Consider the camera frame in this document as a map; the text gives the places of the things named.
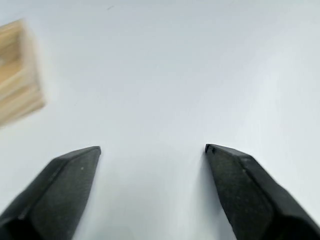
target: wooden cube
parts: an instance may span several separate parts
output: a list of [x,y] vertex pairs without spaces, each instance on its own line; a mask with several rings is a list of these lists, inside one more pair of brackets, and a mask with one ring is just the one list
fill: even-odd
[[22,21],[0,27],[0,125],[44,106],[32,40]]

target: wooden block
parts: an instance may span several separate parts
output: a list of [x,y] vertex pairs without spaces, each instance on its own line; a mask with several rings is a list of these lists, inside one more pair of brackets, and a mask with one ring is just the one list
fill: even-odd
[[44,106],[32,40],[22,21],[0,27],[0,125]]

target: white table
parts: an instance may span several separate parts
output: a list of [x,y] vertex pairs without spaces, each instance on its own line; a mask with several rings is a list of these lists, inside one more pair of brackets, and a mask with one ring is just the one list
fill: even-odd
[[36,36],[47,99],[0,131],[0,209],[53,157],[100,145],[75,239],[234,240],[202,157],[216,143],[319,224],[319,1],[132,2],[0,1],[0,24],[24,16]]

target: white surface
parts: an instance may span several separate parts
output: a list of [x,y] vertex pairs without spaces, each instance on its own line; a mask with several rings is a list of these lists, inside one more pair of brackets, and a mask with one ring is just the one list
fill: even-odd
[[320,223],[318,1],[66,2],[0,2],[36,35],[47,97],[0,132],[1,209],[53,157],[100,145],[75,239],[233,240],[202,159],[216,143]]

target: black plastic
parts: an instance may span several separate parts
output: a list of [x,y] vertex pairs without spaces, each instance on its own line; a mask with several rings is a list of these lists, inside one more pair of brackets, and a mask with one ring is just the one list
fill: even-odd
[[320,240],[320,229],[250,155],[207,144],[216,189],[238,240]]
[[86,207],[100,147],[53,159],[0,216],[1,240],[70,240]]

